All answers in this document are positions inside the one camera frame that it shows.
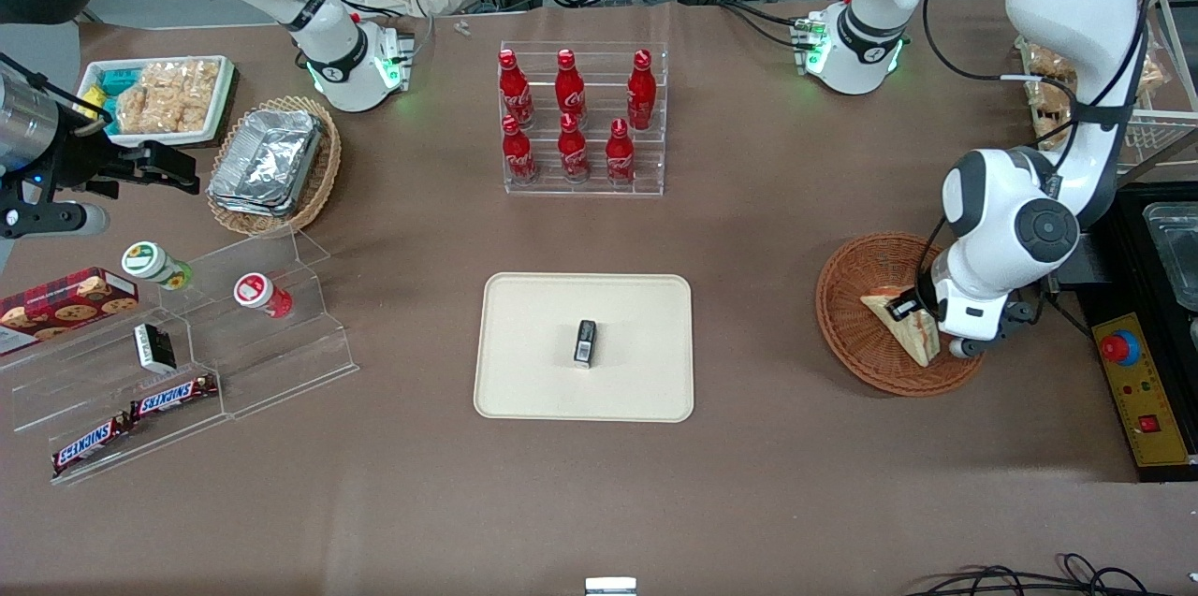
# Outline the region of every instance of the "acrylic bottle rack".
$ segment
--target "acrylic bottle rack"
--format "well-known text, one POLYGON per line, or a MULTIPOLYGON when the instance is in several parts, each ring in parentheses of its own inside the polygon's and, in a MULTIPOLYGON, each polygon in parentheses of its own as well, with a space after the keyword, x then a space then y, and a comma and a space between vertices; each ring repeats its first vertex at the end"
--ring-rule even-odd
MULTIPOLYGON (((357 371, 345 330, 326 311, 311 269, 327 257, 307 235, 284 227, 189 261, 193 279, 182 290, 141 283, 141 309, 101 320, 61 343, 36 345, 0 368, 14 380, 16 431, 44 434, 53 454, 127 411, 133 401, 216 375, 218 396, 146 416, 52 480, 73 483, 357 371), (252 271, 291 293, 288 317, 273 319, 236 303, 232 285, 252 271), (176 372, 159 375, 140 367, 133 327, 141 323, 170 336, 176 372)), ((53 474, 49 456, 46 472, 53 474)))
MULTIPOLYGON (((506 41, 501 49, 512 49, 532 88, 533 124, 525 128, 532 144, 533 157, 540 176, 531 185, 516 185, 503 165, 503 185, 509 194, 586 194, 657 197, 665 193, 666 181, 666 92, 670 82, 670 56, 665 42, 521 42, 506 41), (591 179, 574 185, 565 180, 562 158, 557 152, 561 133, 561 113, 553 82, 557 78, 557 52, 573 49, 576 68, 586 83, 587 158, 591 179), (634 177, 630 185, 607 181, 606 153, 611 121, 628 118, 628 77, 633 72, 633 54, 649 49, 653 54, 653 76, 658 83, 653 119, 646 131, 629 131, 634 144, 634 177)), ((502 94, 497 95, 500 119, 507 114, 502 94)), ((496 133, 502 143, 503 132, 496 133)))

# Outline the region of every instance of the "small bottle with green cap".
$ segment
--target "small bottle with green cap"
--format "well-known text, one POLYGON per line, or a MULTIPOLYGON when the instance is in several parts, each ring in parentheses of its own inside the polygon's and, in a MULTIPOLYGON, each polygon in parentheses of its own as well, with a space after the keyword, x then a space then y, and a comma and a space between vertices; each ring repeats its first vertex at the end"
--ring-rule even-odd
POLYGON ((134 242, 121 257, 121 267, 137 279, 157 283, 163 289, 183 289, 192 281, 192 267, 167 254, 157 242, 134 242))

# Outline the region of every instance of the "wicker basket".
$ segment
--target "wicker basket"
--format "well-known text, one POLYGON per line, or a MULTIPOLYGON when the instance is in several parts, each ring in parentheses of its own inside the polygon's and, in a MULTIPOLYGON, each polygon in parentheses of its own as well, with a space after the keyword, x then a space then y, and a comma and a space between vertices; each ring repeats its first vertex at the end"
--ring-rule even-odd
MULTIPOLYGON (((940 335, 940 354, 920 367, 860 297, 882 285, 909 285, 926 239, 888 233, 846 242, 824 264, 816 287, 819 331, 840 361, 865 383, 907 397, 927 397, 963 386, 981 356, 962 360, 949 353, 952 337, 940 335)), ((928 258, 940 254, 932 246, 928 258)))
POLYGON ((308 224, 311 224, 311 221, 320 213, 321 207, 325 207, 328 194, 332 194, 333 180, 337 179, 337 169, 341 165, 341 137, 338 134, 337 126, 333 124, 333 118, 329 118, 328 110, 314 101, 307 97, 294 96, 267 100, 255 107, 255 109, 247 112, 241 119, 237 119, 237 122, 229 130, 224 142, 220 144, 220 152, 217 153, 216 162, 212 165, 213 174, 220 167, 220 161, 225 153, 229 152, 229 144, 232 142, 232 137, 237 133, 237 130, 241 128, 242 122, 246 121, 246 118, 252 112, 256 112, 258 109, 303 110, 313 114, 314 118, 320 118, 325 124, 323 134, 321 136, 320 144, 316 146, 319 151, 315 158, 313 158, 311 170, 308 173, 308 182, 304 182, 303 192, 300 193, 300 203, 296 204, 296 211, 289 217, 234 212, 217 205, 211 197, 208 197, 208 207, 212 209, 212 213, 220 222, 222 227, 236 233, 256 235, 278 229, 284 224, 291 224, 296 230, 303 229, 308 224))

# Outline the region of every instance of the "bread slice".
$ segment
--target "bread slice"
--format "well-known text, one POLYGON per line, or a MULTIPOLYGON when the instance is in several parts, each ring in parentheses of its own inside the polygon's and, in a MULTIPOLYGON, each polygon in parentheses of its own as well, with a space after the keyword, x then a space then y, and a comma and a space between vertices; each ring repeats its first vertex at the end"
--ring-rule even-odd
POLYGON ((922 308, 898 321, 890 317, 887 303, 897 299, 903 291, 903 288, 898 287, 875 288, 861 296, 861 303, 873 311, 915 363, 926 367, 940 353, 940 332, 936 326, 936 318, 922 308))

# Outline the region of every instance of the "emergency stop button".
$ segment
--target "emergency stop button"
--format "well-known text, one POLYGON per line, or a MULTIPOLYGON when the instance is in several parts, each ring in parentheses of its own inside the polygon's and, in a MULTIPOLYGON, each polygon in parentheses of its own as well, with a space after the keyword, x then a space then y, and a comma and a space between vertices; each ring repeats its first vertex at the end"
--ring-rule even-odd
POLYGON ((1130 331, 1117 330, 1102 337, 1099 342, 1099 353, 1103 360, 1130 367, 1139 361, 1139 339, 1130 331))

